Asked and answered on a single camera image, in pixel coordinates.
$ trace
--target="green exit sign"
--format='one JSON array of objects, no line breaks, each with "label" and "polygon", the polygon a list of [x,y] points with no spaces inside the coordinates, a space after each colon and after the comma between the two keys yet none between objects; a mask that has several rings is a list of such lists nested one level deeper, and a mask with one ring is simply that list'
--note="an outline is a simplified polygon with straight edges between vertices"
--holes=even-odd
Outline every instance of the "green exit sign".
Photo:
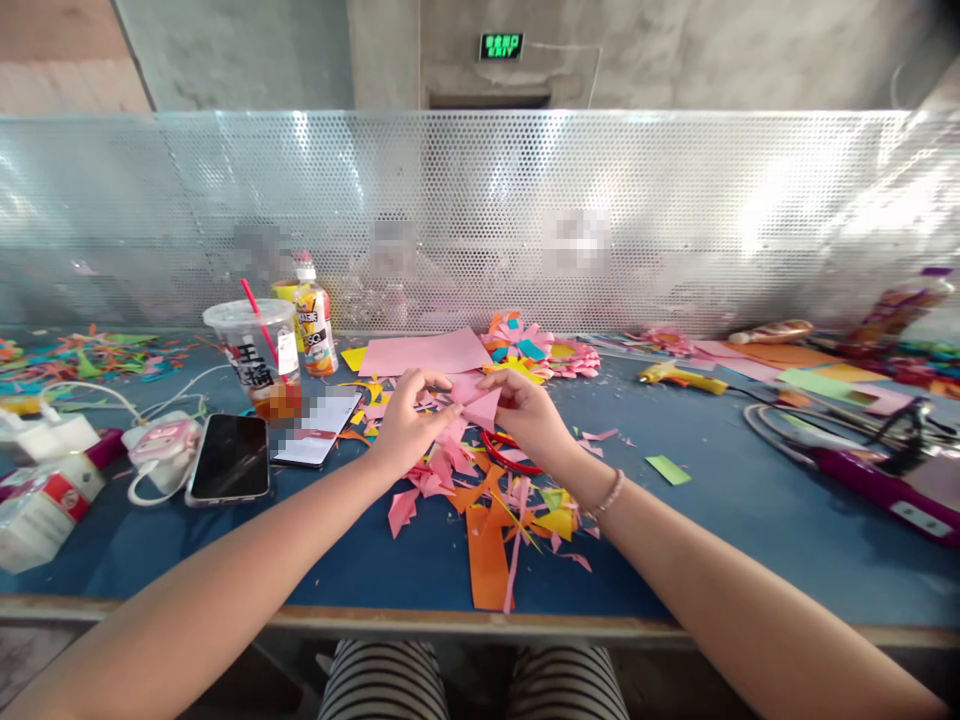
[{"label": "green exit sign", "polygon": [[480,36],[481,60],[519,60],[523,33],[484,33]]}]

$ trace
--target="phone screen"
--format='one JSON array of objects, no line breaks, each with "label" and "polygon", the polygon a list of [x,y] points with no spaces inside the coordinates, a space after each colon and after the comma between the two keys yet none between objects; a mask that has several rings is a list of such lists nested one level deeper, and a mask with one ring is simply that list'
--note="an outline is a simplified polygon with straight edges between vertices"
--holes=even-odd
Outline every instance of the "phone screen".
[{"label": "phone screen", "polygon": [[270,488],[268,463],[263,420],[211,415],[190,494],[202,500],[262,495]]}]

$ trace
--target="red straw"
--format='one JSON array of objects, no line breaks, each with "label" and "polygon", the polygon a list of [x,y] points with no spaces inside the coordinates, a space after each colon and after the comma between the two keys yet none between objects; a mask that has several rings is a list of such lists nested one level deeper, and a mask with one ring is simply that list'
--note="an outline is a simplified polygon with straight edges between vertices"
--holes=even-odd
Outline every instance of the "red straw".
[{"label": "red straw", "polygon": [[[243,291],[247,294],[247,300],[250,301],[250,307],[253,308],[253,314],[257,316],[257,320],[260,321],[260,330],[263,331],[263,337],[267,341],[267,347],[270,348],[270,352],[273,354],[273,361],[277,364],[277,373],[280,374],[280,355],[277,353],[277,347],[273,344],[273,338],[270,337],[270,331],[267,330],[267,326],[263,324],[263,318],[260,317],[260,307],[257,305],[257,300],[253,297],[253,290],[250,289],[250,283],[247,282],[246,278],[241,278],[240,283],[243,285]],[[280,374],[280,379],[283,380],[284,385],[289,385],[290,380],[287,379],[286,375]]]}]

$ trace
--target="hand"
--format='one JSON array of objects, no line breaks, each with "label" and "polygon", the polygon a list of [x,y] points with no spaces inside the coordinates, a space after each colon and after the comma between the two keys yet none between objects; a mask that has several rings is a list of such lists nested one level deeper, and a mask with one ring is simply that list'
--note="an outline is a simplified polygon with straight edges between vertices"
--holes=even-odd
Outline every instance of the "hand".
[{"label": "hand", "polygon": [[539,385],[513,370],[497,370],[477,385],[478,390],[500,388],[497,424],[516,440],[538,467],[548,473],[562,467],[563,458],[582,450]]},{"label": "hand", "polygon": [[450,405],[438,413],[416,412],[413,407],[417,404],[417,395],[428,386],[444,389],[452,387],[443,373],[407,369],[390,396],[387,412],[380,425],[380,434],[367,452],[368,457],[389,468],[391,482],[416,465],[430,449],[437,435],[463,412],[463,405],[459,404]]}]

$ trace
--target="striped pants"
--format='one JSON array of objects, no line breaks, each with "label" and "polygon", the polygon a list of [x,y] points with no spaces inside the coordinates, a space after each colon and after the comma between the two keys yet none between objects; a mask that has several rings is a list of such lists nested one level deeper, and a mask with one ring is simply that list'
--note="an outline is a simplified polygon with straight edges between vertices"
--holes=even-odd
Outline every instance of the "striped pants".
[{"label": "striped pants", "polygon": [[[603,648],[524,648],[513,670],[511,720],[627,720]],[[330,668],[320,720],[447,720],[437,660],[428,643],[343,640]]]}]

